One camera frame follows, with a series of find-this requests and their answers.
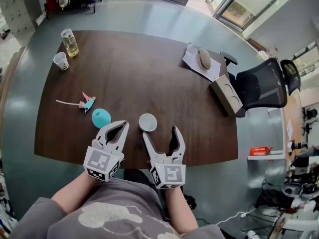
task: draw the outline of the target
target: white cable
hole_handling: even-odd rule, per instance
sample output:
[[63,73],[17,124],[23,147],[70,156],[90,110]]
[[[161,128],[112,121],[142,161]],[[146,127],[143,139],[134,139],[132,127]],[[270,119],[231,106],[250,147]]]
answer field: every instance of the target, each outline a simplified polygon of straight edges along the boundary
[[217,226],[218,224],[220,224],[220,223],[224,223],[224,222],[226,222],[226,221],[229,221],[229,220],[232,219],[232,218],[237,217],[238,214],[242,214],[242,215],[240,216],[241,218],[246,217],[248,214],[250,214],[250,213],[251,213],[252,211],[254,211],[255,209],[256,209],[256,208],[252,209],[251,211],[249,211],[249,212],[247,212],[247,213],[239,212],[239,213],[237,213],[235,216],[229,217],[228,219],[226,219],[226,220],[224,220],[224,221],[218,222],[218,223],[216,224],[216,226]]
[[74,103],[62,102],[62,101],[59,101],[59,100],[56,100],[56,101],[59,102],[59,103],[66,104],[66,105],[73,105],[73,106],[78,106],[79,105],[79,104],[74,104]]

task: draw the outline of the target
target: computer mouse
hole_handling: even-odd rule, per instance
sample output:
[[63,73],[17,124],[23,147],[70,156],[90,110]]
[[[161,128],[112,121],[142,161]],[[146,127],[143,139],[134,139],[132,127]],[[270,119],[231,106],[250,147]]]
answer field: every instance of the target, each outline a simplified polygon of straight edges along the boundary
[[211,65],[210,56],[206,49],[200,48],[198,50],[197,60],[201,69],[206,69],[206,70],[210,69],[210,65]]

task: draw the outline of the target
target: mesh chair back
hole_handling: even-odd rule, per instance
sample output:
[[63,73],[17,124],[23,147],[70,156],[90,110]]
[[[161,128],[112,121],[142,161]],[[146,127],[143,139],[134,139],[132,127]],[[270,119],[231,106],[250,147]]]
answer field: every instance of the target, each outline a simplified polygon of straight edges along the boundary
[[287,104],[284,76],[275,58],[238,73],[236,92],[245,110],[256,107],[281,108]]
[[284,72],[285,82],[288,86],[288,94],[290,96],[295,89],[301,86],[300,75],[293,61],[285,59],[280,62],[280,65]]

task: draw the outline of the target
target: blue ball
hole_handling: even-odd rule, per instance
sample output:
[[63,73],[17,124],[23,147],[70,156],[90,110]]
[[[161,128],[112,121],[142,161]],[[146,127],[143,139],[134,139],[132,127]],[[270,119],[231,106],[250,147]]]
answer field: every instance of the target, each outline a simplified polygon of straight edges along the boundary
[[101,129],[111,123],[111,115],[104,109],[96,109],[92,113],[92,122],[94,126]]

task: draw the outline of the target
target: paper sheet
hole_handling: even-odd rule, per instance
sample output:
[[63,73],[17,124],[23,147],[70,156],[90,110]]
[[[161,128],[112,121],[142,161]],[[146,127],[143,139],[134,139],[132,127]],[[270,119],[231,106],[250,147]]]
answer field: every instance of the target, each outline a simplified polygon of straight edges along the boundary
[[197,52],[198,52],[198,47],[196,47],[192,43],[189,43],[187,45],[187,49],[183,57],[183,61],[187,65],[189,65],[192,70],[200,73],[202,76],[206,77],[212,82],[215,81],[215,79],[219,77],[220,63],[210,58],[210,61],[211,61],[210,69],[209,70],[201,69],[197,61]]
[[287,126],[287,134],[288,134],[289,141],[291,141],[293,137],[293,132],[294,132],[293,124],[291,122],[291,119],[289,119],[288,126]]

